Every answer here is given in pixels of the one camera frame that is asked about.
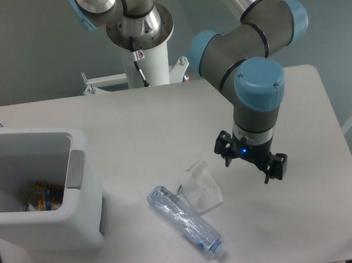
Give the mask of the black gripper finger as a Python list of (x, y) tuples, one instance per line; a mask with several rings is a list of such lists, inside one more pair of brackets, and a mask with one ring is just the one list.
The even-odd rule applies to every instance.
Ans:
[(264, 172), (264, 184), (268, 184), (271, 179), (282, 180), (288, 164), (288, 156), (286, 154), (277, 153), (270, 154), (265, 162), (260, 165), (261, 171)]
[(236, 158), (236, 153), (233, 149), (231, 135), (222, 130), (215, 140), (214, 153), (219, 154), (225, 161), (225, 166), (229, 167), (232, 160)]

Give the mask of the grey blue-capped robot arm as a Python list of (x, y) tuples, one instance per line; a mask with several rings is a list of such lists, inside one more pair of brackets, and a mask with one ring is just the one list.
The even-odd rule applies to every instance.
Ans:
[[(87, 30), (101, 26), (122, 50), (128, 86), (170, 83), (168, 58), (150, 55), (165, 47), (173, 33), (173, 18), (155, 0), (68, 0)], [(274, 127), (285, 93), (285, 73), (269, 58), (302, 37), (308, 28), (304, 6), (296, 0), (223, 0), (240, 26), (222, 35), (197, 34), (187, 59), (233, 106), (233, 131), (221, 132), (214, 152), (227, 164), (242, 159), (282, 179), (286, 154), (271, 152)]]

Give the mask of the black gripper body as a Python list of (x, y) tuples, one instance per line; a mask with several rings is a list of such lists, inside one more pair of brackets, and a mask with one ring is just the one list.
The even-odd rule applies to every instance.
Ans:
[(247, 143), (246, 138), (237, 139), (233, 136), (229, 148), (229, 158), (240, 158), (255, 165), (258, 169), (266, 169), (274, 159), (271, 146), (272, 138), (260, 145), (251, 145)]

